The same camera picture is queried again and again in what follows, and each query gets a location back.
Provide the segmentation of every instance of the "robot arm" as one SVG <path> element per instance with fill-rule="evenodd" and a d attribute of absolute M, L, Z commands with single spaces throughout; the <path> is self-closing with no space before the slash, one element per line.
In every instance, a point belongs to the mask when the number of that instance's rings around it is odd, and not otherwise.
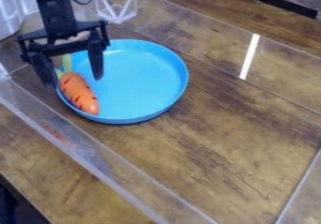
<path fill-rule="evenodd" d="M 88 50 L 90 66 L 96 80 L 103 76 L 103 50 L 110 46 L 106 25 L 99 22 L 75 20 L 71 0 L 36 0 L 43 19 L 44 29 L 17 37 L 21 59 L 32 64 L 35 72 L 47 87 L 55 88 L 57 78 L 53 71 L 51 56 Z M 55 45 L 56 39 L 75 37 L 78 33 L 90 31 L 87 40 Z M 47 39 L 45 44 L 36 39 Z"/>

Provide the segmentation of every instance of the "plastic enclosure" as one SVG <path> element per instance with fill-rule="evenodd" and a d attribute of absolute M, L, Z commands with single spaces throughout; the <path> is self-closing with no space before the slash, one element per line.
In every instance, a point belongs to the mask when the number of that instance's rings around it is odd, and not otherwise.
<path fill-rule="evenodd" d="M 128 13 L 131 0 L 126 5 L 119 4 L 119 0 L 108 0 L 107 6 L 107 3 L 100 1 L 103 6 L 98 4 L 99 15 L 103 16 L 106 8 L 122 7 L 123 11 L 118 12 L 119 10 L 114 9 L 115 15 L 112 12 L 108 15 L 115 19 L 115 22 L 122 23 L 123 27 L 167 45 L 209 66 L 219 68 L 245 82 L 269 90 L 305 109 L 321 113 L 321 91 L 318 88 L 321 59 L 318 57 L 300 52 L 166 0 L 132 0 L 134 5 L 136 5 L 136 13 L 135 9 Z M 124 22 L 122 18 L 127 14 L 131 14 L 131 19 Z M 173 38 L 177 33 L 179 33 L 179 40 Z M 16 47 L 12 44 L 4 48 L 15 49 Z M 277 56 L 274 59 L 277 61 L 267 63 L 266 60 L 270 59 L 271 55 Z M 16 83 L 11 76 L 27 69 L 27 65 L 5 54 L 0 60 L 3 63 L 0 66 L 0 103 L 127 201 L 156 223 L 215 223 L 215 217 L 206 215 L 203 209 L 198 207 L 197 201 L 187 202 L 182 193 L 179 195 L 174 193 L 169 187 L 162 185 L 160 181 L 155 181 L 151 176 L 144 174 L 110 149 L 107 143 L 98 141 L 84 129 L 45 104 L 43 98 L 36 97 L 27 88 Z M 284 63 L 288 62 L 292 62 L 293 69 L 286 69 Z M 274 67 L 280 68 L 280 73 L 271 77 L 269 70 Z M 292 78 L 285 78 L 282 75 L 285 71 L 288 71 L 288 77 Z M 296 87 L 301 86 L 302 90 L 294 89 L 292 82 L 296 82 Z M 255 98 L 257 101 L 269 103 L 262 97 Z M 309 123 L 316 129 L 320 128 L 320 123 L 305 120 L 305 117 L 298 117 L 298 119 Z M 52 135 L 51 130 L 59 132 L 60 138 Z M 318 185 L 316 185 L 320 184 L 320 175 L 317 174 L 320 165 L 318 154 L 278 223 L 294 223 L 293 213 L 296 213 L 296 220 L 300 220 L 301 217 L 304 219 L 308 212 L 298 213 L 297 210 L 302 209 L 302 205 L 310 208 L 306 203 L 313 202 L 313 206 L 320 208 L 320 195 L 306 195 L 306 190 L 312 191 L 312 186 L 316 191 L 320 191 Z"/>

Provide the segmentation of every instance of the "carrot toy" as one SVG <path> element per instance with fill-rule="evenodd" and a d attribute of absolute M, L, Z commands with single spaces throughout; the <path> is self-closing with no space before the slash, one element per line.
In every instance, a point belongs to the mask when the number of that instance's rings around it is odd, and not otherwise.
<path fill-rule="evenodd" d="M 64 72 L 55 69 L 59 78 L 59 89 L 70 103 L 80 111 L 96 115 L 99 103 L 91 88 L 82 75 L 71 71 L 71 56 L 66 54 L 62 59 Z"/>

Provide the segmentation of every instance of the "wooden table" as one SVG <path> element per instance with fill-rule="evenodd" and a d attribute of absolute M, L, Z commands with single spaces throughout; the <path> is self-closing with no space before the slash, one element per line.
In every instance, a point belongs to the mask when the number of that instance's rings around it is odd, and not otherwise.
<path fill-rule="evenodd" d="M 170 1 L 321 53 L 317 21 L 251 0 Z M 110 36 L 143 38 L 116 26 Z M 181 56 L 190 68 L 182 100 L 132 126 L 75 115 L 51 90 L 39 90 L 31 68 L 12 77 L 219 223 L 273 223 L 320 147 L 320 115 Z M 52 223 L 152 222 L 3 106 L 0 113 L 0 172 Z"/>

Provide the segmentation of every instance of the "blue bowl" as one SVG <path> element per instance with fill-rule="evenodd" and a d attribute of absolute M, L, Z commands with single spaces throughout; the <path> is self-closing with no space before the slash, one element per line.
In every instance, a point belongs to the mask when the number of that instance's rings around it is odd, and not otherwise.
<path fill-rule="evenodd" d="M 132 124 L 162 114 L 181 98 L 189 71 L 181 57 L 163 46 L 116 39 L 104 51 L 104 76 L 96 81 L 86 51 L 71 55 L 72 71 L 87 80 L 100 106 L 98 115 L 78 110 L 57 88 L 57 95 L 86 118 L 107 124 Z"/>

